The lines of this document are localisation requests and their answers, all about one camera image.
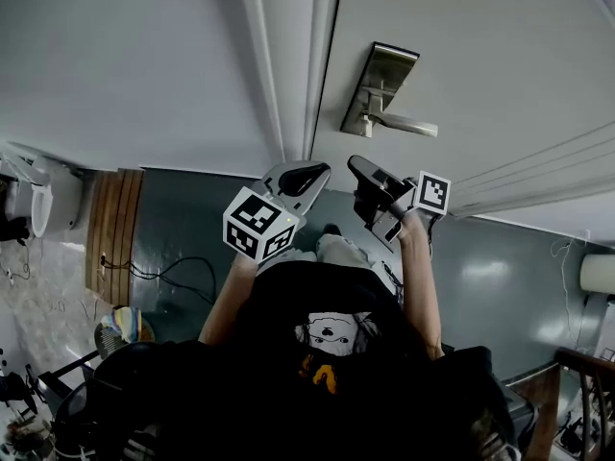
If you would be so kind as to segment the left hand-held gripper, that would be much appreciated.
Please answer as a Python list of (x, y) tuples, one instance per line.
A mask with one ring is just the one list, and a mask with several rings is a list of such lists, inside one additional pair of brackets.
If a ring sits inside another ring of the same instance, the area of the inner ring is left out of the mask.
[(254, 262), (285, 251), (331, 173), (320, 161), (275, 165), (263, 179), (242, 187), (224, 211), (223, 241)]

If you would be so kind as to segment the white door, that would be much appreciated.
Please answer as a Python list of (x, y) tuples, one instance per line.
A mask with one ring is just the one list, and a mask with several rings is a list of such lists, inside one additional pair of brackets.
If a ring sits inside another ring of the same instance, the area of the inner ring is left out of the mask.
[[(375, 42), (418, 54), (389, 111), (435, 138), (343, 133)], [(450, 212), (615, 245), (615, 15), (602, 0), (340, 0), (312, 148), (451, 181)]]

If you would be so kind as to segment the light grey trousers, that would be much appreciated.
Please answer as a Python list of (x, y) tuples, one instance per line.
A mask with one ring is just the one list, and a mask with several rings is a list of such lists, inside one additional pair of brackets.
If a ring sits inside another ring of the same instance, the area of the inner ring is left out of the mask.
[(334, 234), (323, 234), (316, 242), (313, 251), (302, 251), (292, 248), (267, 260), (259, 269), (258, 274), (276, 264), (290, 261), (306, 261), (328, 263), (340, 266), (356, 267), (377, 273), (381, 270), (380, 262), (374, 260), (351, 240)]

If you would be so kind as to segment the iridescent round disc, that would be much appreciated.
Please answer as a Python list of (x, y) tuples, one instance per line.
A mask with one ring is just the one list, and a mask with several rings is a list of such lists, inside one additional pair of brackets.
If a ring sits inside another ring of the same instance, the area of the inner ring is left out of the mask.
[(131, 306), (115, 307), (94, 330), (95, 345), (102, 360), (124, 346), (155, 340), (155, 333), (142, 311)]

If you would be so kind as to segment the dark wooden chair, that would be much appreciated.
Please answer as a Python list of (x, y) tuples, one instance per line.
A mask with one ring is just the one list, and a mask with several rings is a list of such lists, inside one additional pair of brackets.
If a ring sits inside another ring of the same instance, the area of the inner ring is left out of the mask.
[(615, 354), (608, 360), (559, 348), (554, 358), (579, 376), (579, 461), (615, 461)]

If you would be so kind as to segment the white rounded machine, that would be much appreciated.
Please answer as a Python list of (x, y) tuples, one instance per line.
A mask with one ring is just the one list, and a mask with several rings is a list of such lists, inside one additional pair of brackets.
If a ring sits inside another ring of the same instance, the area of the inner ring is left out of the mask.
[(30, 219), (35, 237), (68, 231), (74, 228), (79, 215), (83, 182), (60, 161), (38, 156), (32, 162), (15, 152), (0, 152), (20, 182), (31, 186)]

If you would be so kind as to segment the person's left forearm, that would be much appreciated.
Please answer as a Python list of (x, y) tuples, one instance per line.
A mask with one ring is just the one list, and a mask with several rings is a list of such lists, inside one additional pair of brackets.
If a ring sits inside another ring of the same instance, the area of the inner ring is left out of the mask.
[(251, 296), (258, 265), (249, 257), (237, 254), (220, 294), (206, 319), (198, 341), (220, 346), (230, 340), (241, 307)]

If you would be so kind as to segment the person's right forearm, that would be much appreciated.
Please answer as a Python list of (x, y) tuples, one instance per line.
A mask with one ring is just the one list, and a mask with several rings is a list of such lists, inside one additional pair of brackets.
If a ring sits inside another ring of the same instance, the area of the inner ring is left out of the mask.
[(444, 352), (430, 245), (427, 230), (415, 211), (408, 212), (403, 218), (398, 238), (403, 268), (405, 316), (421, 336), (430, 359), (439, 359)]

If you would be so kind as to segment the white door frame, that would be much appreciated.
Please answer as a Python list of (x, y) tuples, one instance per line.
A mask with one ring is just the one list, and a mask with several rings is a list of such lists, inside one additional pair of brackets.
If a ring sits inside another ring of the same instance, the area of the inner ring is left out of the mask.
[(241, 1), (271, 157), (307, 160), (339, 0)]

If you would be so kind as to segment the cream cylindrical object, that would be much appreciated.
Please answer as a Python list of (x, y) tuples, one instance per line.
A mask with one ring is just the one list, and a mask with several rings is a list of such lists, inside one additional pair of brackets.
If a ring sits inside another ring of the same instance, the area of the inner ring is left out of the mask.
[(615, 255), (586, 255), (580, 265), (579, 286), (586, 292), (615, 295)]

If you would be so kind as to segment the black printed t-shirt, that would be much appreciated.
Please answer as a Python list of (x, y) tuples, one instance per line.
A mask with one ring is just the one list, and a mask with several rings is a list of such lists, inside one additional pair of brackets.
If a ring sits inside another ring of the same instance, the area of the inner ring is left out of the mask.
[(159, 344), (160, 461), (519, 461), (488, 349), (432, 360), (372, 271), (258, 275), (220, 346)]

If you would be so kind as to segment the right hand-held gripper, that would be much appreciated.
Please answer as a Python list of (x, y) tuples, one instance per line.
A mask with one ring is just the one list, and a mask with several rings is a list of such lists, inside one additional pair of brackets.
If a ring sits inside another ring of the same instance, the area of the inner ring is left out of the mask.
[(407, 213), (421, 209), (444, 216), (448, 212), (449, 180), (426, 171), (419, 173), (418, 182), (402, 180), (359, 155), (350, 156), (347, 167), (357, 179), (355, 213), (391, 253)]

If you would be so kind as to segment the wooden slatted board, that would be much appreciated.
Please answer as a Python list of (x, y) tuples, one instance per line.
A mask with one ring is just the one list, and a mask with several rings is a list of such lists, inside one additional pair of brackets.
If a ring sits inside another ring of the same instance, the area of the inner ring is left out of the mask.
[[(112, 306), (128, 305), (137, 211), (144, 172), (120, 169), (94, 177), (86, 239), (85, 286)], [(100, 265), (105, 253), (107, 265)]]

